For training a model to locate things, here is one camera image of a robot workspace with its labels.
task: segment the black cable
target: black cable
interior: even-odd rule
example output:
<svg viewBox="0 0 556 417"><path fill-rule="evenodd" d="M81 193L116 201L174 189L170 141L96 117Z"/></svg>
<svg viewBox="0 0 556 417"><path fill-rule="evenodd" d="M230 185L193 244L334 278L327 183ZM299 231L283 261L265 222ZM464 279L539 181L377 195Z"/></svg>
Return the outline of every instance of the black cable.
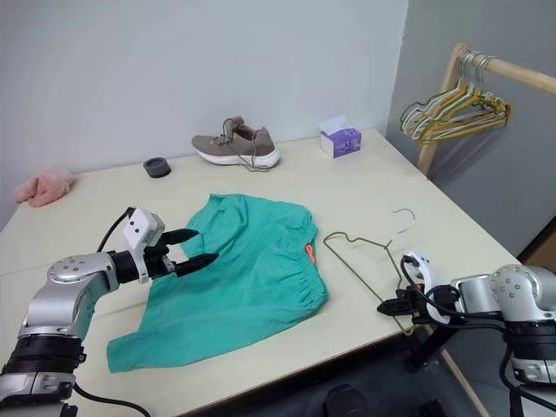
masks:
<svg viewBox="0 0 556 417"><path fill-rule="evenodd" d="M123 221L123 219L126 218L126 216L131 215L134 210L135 210L134 208L128 207L122 213L122 215L120 215L120 217L118 217L116 219L114 224L112 224L112 226L110 226L110 228L108 229L108 232L106 232L106 235L104 235L103 239L101 240L100 245L98 245L98 249L96 250L96 252L102 252L103 251L104 245L106 244L106 241L110 238L110 235L112 235L112 232L114 232L114 230L116 229L118 224L120 224ZM115 406L133 408L134 410L138 411L139 413L141 413L145 417L151 417L147 410L145 410L141 406L138 406L137 404L134 404L133 402L124 401L124 400L113 400L111 398L104 398L104 397L99 397L97 395L90 394L87 391L85 391L83 388L79 387L77 382L74 384L73 388L76 390L76 392L79 395L81 395L83 398L86 398L87 400L101 402L101 403L104 403L104 404L114 404Z"/></svg>
<svg viewBox="0 0 556 417"><path fill-rule="evenodd" d="M498 374L500 376L500 379L502 380L502 383L507 387L507 389L519 395L520 397L527 398L528 400L536 404L539 404L542 407L546 407L549 410L556 412L556 405L552 404L552 402L543 400L537 395L528 393L525 389L514 385L512 382L510 382L510 380L507 379L506 368L508 362L510 361L511 356L512 356L512 347L510 345L507 345L506 352L504 353L504 357L502 358L502 362L500 363L500 367L498 370Z"/></svg>
<svg viewBox="0 0 556 417"><path fill-rule="evenodd" d="M104 249L104 245L106 244L106 241L109 239L110 235L112 235L112 232L114 232L114 230L118 227L118 224L120 224L122 222L123 219L126 218L126 216L128 216L130 213L133 213L135 209L132 207L127 207L125 209L125 211L122 213L122 215L120 215L120 217L118 217L116 219L116 221L114 222L114 224L112 224L112 226L110 226L110 228L108 229L108 232L106 232L106 235L104 235L103 239L101 240L101 244L98 245L98 248L96 249L96 252L102 252Z"/></svg>
<svg viewBox="0 0 556 417"><path fill-rule="evenodd" d="M487 329L487 330L496 330L497 332L501 332L502 334L506 334L506 330L502 326L498 326L497 324L489 324L489 323L481 323L481 324L446 324L442 323L441 321L436 321L434 318L428 318L432 323L436 324L437 326L442 326L444 328L455 328L457 330L477 330L477 329Z"/></svg>
<svg viewBox="0 0 556 417"><path fill-rule="evenodd" d="M425 294L425 296L430 299L431 295L434 295L434 293L436 293L441 289L447 289L448 291L451 291L454 294L456 294L458 297L461 297L461 292L456 287L452 287L451 285L448 284L437 285L436 287L429 289Z"/></svg>
<svg viewBox="0 0 556 417"><path fill-rule="evenodd" d="M414 280L411 278L411 276L409 276L409 274L407 273L407 270L406 270L406 262L410 262L414 265L414 262L416 262L416 260L414 258L412 258L411 256L407 256L407 255L402 256L401 261L400 261L400 268L401 268L402 274L404 274L407 281L411 284L411 286L416 291L416 293L419 297L424 299L427 303L429 303L431 306L435 307L436 309L438 309L442 313L447 314L451 317L465 317L467 319L501 320L500 317L495 316L495 315L490 315L490 314L460 313L460 312L452 310L450 308L445 308L445 307L441 306L439 303L434 302L428 296L424 295L422 291L419 290L419 287L417 287L417 284L415 284Z"/></svg>
<svg viewBox="0 0 556 417"><path fill-rule="evenodd" d="M77 382L74 384L73 388L76 390L76 392L79 395L81 395L83 398L86 398L87 400L102 402L104 404L114 404L115 406L133 408L134 410L138 411L145 417L151 417L147 410L145 410L141 406L134 404L133 402L123 401L123 400L112 400L110 398L98 397L96 395L89 394L87 391L83 390L83 388L79 387L79 385L77 385Z"/></svg>

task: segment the clothes hanger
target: clothes hanger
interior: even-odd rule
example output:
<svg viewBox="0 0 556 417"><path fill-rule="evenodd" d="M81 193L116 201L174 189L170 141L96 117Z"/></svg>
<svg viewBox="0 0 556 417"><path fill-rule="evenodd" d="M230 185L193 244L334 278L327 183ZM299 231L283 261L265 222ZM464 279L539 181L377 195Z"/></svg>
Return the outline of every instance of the clothes hanger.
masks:
<svg viewBox="0 0 556 417"><path fill-rule="evenodd" d="M473 76L468 72L467 66L478 54L479 52L477 51L469 50L466 52L463 60L461 74L463 78L469 79L467 92L457 100L451 101L446 106L443 106L440 111L437 112L436 116L428 117L427 119L423 120L419 124L419 126L415 128L412 134L412 139L416 141L422 141L423 137L436 123L449 121L452 118L453 114L455 114L457 111L477 102L480 91L477 88L476 80L474 80Z"/></svg>
<svg viewBox="0 0 556 417"><path fill-rule="evenodd" d="M453 89L432 96L427 101L426 105L421 103L414 103L411 104L406 110L404 110L400 119L400 128L404 131L404 133L406 133L406 135L411 136L414 127L419 124L419 122L421 122L424 118L428 116L435 116L437 113L435 109L439 109L441 108L441 106L447 105L451 101L457 100L465 94L467 84L466 80L461 76L461 66L463 65L463 61L465 59L466 58L464 56L459 56L458 60L456 61L456 66L458 72L460 73L460 76L458 77L458 81Z"/></svg>
<svg viewBox="0 0 556 417"><path fill-rule="evenodd" d="M411 137L414 130L420 125L421 122L424 122L424 120L428 117L437 116L440 109L465 95L465 93L467 92L467 81L463 76L461 76L461 66L466 60L467 53L468 51L466 51L466 54L464 54L466 56L459 57L458 61L456 62L460 76L458 77L458 81L455 87L445 93L434 96L434 99L428 102L426 108L415 108L413 109L413 111L407 114L404 123L401 126L406 135Z"/></svg>
<svg viewBox="0 0 556 417"><path fill-rule="evenodd" d="M493 56L484 56L475 68L475 82L478 90L484 89L485 67ZM481 93L477 103L483 110L472 114L452 117L446 123L433 123L433 126L420 137L421 144L432 143L453 137L464 136L501 124L506 125L512 114L512 106L492 93Z"/></svg>
<svg viewBox="0 0 556 417"><path fill-rule="evenodd" d="M349 263L344 260L340 254L338 254L338 252L336 252L334 250L334 248L332 248L332 246L330 246L330 239L337 237L337 236L343 236L346 241L350 242L350 243L354 243L354 242L365 242L365 243L369 243L371 245L374 246L378 246L379 248L383 248L386 253L388 254L388 258L390 259L390 262L392 263L392 266L394 267L396 274L398 275L398 282L396 284L396 289L400 289L401 286L401 282L403 281L403 276L401 275L400 270L398 269L398 265L396 264L394 257L392 256L392 254L390 253L390 245L392 244L392 242L395 240L396 237L398 237L399 235L401 235L402 233L406 233L410 228L413 227L413 225L415 224L415 213L413 212L413 210L411 210L410 208L399 208L397 210L392 211L393 214L397 214L400 212L408 212L411 216L412 216L412 221L411 223L403 228L402 230L399 230L398 232L396 232L396 234L394 236L392 236L392 238L388 241L388 243L386 245L383 245L382 243L378 243L378 242L374 242L371 241L369 239L366 239L364 237L355 237L354 239L350 238L348 236L348 234L346 232L332 232L329 235L327 235L322 242L324 243L324 245L330 250L330 252L332 252L339 260L341 263L343 263L347 269L349 269L352 274L354 274L357 279L361 282L361 284L363 284L365 286L366 289L368 289L368 291L374 295L374 297L376 297L376 299L380 302L384 302L384 300L382 299L382 297L359 275L357 274L357 271L355 271L355 269L353 269L353 267L351 265L349 265ZM401 332L407 336L413 334L414 330L415 330L415 325L412 325L410 328L404 328L402 326L402 324L400 323L400 321L397 319L397 317L393 316L392 317L394 319L394 321L396 322L396 325L400 328Z"/></svg>

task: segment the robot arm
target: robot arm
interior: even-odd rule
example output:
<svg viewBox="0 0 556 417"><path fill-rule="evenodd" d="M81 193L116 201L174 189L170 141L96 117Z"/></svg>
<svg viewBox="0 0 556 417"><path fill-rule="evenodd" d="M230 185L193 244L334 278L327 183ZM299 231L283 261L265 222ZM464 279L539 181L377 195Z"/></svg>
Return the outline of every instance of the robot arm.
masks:
<svg viewBox="0 0 556 417"><path fill-rule="evenodd" d="M446 286L440 285L440 275L429 260L414 251L404 254L401 267L412 285L398 290L397 299L384 301L379 312L410 314L418 324L432 322L450 327L455 323L457 328L470 317L502 320L504 341L513 352L515 378L527 391L556 387L553 273L538 267L506 265L492 274L455 279ZM424 283L415 286L418 280Z"/></svg>
<svg viewBox="0 0 556 417"><path fill-rule="evenodd" d="M217 254L182 263L167 257L166 245L197 234L188 229L164 233L157 215L136 208L124 229L129 250L71 256L52 265L46 284L30 302L16 348L0 374L0 414L76 415L76 408L59 401L71 396L73 371L85 361L82 342L98 299L125 282L146 282L173 272L182 276L209 265Z"/></svg>

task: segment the wooden rack pole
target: wooden rack pole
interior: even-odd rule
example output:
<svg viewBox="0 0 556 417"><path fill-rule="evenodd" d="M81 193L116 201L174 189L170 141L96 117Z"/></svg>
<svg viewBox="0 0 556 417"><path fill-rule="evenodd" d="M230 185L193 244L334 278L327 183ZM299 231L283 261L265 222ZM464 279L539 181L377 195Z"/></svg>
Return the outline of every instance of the wooden rack pole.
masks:
<svg viewBox="0 0 556 417"><path fill-rule="evenodd" d="M440 90L440 92L447 91L448 89L453 87L457 78L455 65L457 57L465 50L470 49L471 46L467 43L457 43L453 47L452 56L450 56L450 61L448 61L446 75L444 76L444 83L442 84L442 89ZM474 58L473 63L480 63L480 60L483 59L484 56L485 54L477 55ZM499 58L493 58L488 61L485 69L493 72L494 74L504 76L505 78L513 80L517 83L523 83L535 89L540 89L556 96L556 78L553 76L548 76L538 71L533 71L532 69L521 67L514 63L508 63L506 61L502 61ZM421 147L419 153L419 161L417 162L417 168L425 175L428 174L428 170L430 170L431 168L431 163L433 162L434 153L436 152L437 146L438 143L429 143Z"/></svg>
<svg viewBox="0 0 556 417"><path fill-rule="evenodd" d="M467 43L455 44L452 49L452 56L450 56L450 60L448 61L446 74L444 75L444 82L442 83L442 87L440 87L440 93L448 91L455 85L455 82L458 79L458 69L456 65L458 56L460 56L460 54L462 54L466 50L470 49L471 47ZM427 145L423 145L420 149L419 161L417 161L417 168L425 175L428 174L428 170L430 170L431 168L437 146L438 143L429 143Z"/></svg>

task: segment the purple tissue box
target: purple tissue box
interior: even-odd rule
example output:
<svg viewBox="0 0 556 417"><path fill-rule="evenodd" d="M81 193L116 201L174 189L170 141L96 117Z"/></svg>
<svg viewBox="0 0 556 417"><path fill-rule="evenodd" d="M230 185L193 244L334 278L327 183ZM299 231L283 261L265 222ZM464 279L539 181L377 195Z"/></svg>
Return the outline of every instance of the purple tissue box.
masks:
<svg viewBox="0 0 556 417"><path fill-rule="evenodd" d="M361 149L361 132L355 128L338 130L330 136L321 132L321 149L331 158L351 154Z"/></svg>

